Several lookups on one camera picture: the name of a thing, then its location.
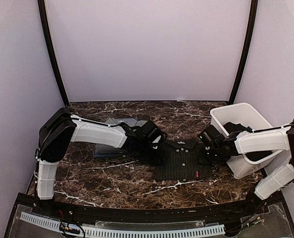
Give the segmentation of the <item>black pinstriped long sleeve shirt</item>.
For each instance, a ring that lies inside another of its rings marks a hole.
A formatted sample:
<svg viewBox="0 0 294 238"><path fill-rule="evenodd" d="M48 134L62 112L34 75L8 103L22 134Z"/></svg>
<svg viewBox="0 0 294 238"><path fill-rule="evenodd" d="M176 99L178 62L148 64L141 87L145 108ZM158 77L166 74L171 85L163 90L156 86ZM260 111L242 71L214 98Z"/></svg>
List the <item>black pinstriped long sleeve shirt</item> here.
<svg viewBox="0 0 294 238"><path fill-rule="evenodd" d="M158 152L163 165L155 169L156 182L201 180L213 175L205 146L197 139L166 140Z"/></svg>

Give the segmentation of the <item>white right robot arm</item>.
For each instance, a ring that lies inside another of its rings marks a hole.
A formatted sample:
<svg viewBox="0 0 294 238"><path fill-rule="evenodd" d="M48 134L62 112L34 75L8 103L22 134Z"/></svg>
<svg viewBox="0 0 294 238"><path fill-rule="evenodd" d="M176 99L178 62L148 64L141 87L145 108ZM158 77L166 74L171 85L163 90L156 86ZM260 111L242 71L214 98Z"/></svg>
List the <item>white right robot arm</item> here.
<svg viewBox="0 0 294 238"><path fill-rule="evenodd" d="M274 192L294 182L294 119L291 123L260 130L238 125L238 131L224 136L213 125L209 125L199 135L208 149L208 154L221 159L252 152L289 151L288 160L270 175L262 179L254 188L253 196L242 203L241 210L252 215Z"/></svg>

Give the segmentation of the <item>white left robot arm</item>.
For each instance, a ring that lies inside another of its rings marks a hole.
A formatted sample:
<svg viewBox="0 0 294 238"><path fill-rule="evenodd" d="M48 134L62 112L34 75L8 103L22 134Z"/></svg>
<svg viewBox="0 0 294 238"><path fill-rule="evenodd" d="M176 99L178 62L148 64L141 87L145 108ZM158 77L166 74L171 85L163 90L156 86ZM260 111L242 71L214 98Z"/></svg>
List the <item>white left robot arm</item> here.
<svg viewBox="0 0 294 238"><path fill-rule="evenodd" d="M133 126L123 121L107 124L81 118L71 114L67 108L60 108L39 130L35 151L39 209L47 216L58 212L57 203L51 200L54 197L56 171L71 142L107 145L134 152L141 156L143 163L161 166L163 159L159 147L166 138L166 133L150 120Z"/></svg>

